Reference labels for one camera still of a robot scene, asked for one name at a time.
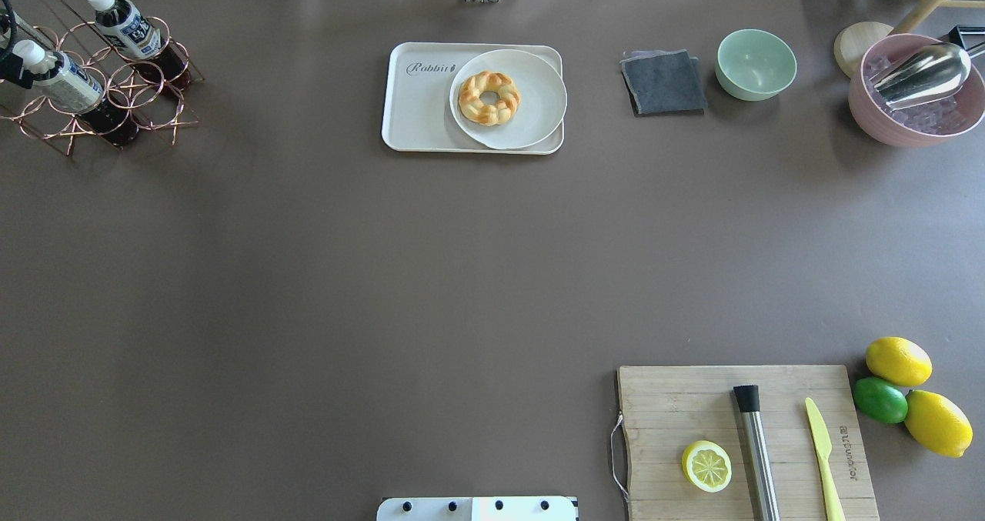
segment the folded gray cloth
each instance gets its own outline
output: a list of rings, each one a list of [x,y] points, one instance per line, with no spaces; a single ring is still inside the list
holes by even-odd
[[[619,62],[637,115],[689,111],[708,106],[697,58],[678,52],[626,52]]]

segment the mint green bowl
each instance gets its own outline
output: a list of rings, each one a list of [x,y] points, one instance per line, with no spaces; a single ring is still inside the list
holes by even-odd
[[[722,89],[748,102],[772,98],[797,76],[797,58],[785,41],[764,30],[736,30],[718,44],[715,76]]]

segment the green lime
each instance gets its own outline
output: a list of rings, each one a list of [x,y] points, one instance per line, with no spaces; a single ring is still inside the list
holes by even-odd
[[[855,405],[877,422],[898,423],[907,418],[907,398],[890,382],[879,377],[859,379],[855,383]]]

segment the bread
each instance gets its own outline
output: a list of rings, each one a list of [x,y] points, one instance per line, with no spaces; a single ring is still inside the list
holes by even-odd
[[[499,96],[495,104],[482,102],[483,92],[495,92]],[[458,108],[472,122],[495,127],[509,121],[520,107],[520,92],[513,79],[501,72],[483,71],[472,75],[462,83],[458,92]]]

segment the pink bowl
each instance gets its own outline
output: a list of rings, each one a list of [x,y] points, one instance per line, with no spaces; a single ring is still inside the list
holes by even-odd
[[[896,64],[909,58],[919,48],[928,44],[935,44],[939,40],[929,36],[919,34],[895,34],[879,40],[869,48],[868,52],[862,57],[862,65],[859,71],[852,77],[852,82],[848,88],[848,107],[852,110],[852,117],[858,122],[859,127],[872,138],[887,145],[901,147],[921,147],[928,145],[939,145],[941,142],[953,139],[954,136],[963,135],[965,132],[974,129],[976,125],[985,117],[985,82],[982,82],[982,75],[974,65],[971,66],[971,75],[961,86],[961,90],[954,94],[957,101],[957,111],[964,115],[965,122],[947,135],[928,135],[925,132],[914,131],[894,121],[873,100],[872,94],[866,89],[864,78],[877,75],[875,72],[866,70],[866,63],[871,57],[885,55],[890,64]]]

